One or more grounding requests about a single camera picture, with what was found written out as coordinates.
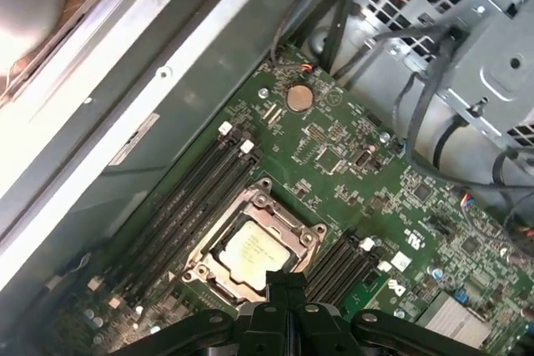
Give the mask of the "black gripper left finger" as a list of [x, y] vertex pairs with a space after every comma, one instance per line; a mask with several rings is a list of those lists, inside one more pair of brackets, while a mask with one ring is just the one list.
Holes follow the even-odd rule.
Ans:
[[283, 272], [266, 274], [267, 298], [247, 303], [233, 318], [202, 310], [121, 348], [120, 355], [282, 355], [288, 316]]

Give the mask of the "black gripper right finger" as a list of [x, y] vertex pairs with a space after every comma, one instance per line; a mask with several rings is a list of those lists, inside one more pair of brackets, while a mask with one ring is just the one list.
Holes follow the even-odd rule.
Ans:
[[371, 350], [394, 355], [483, 355], [484, 352], [379, 310], [364, 309], [351, 321], [328, 306], [311, 303], [302, 273], [289, 273], [288, 300], [309, 355], [368, 355]]

